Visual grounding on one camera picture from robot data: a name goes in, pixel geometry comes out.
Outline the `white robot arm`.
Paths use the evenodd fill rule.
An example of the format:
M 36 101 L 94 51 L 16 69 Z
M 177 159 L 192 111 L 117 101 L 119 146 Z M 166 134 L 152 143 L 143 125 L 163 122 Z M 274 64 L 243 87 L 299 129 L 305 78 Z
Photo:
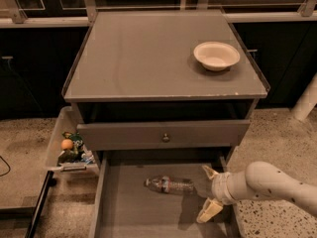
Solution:
M 295 179 L 267 162 L 252 162 L 237 173 L 218 173 L 203 166 L 210 180 L 207 197 L 196 221 L 205 223 L 220 213 L 225 205 L 241 200 L 285 200 L 317 216 L 317 186 Z

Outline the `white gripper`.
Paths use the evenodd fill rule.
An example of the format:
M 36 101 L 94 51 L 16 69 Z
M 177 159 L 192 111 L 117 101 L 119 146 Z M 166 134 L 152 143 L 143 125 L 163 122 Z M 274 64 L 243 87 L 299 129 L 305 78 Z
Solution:
M 236 202 L 228 189 L 228 177 L 230 176 L 228 172 L 219 174 L 206 165 L 203 165 L 202 169 L 207 177 L 212 180 L 211 192 L 214 198 L 207 198 L 205 200 L 196 218 L 198 223 L 206 223 L 212 217 L 220 213 L 223 210 L 223 204 L 230 205 Z

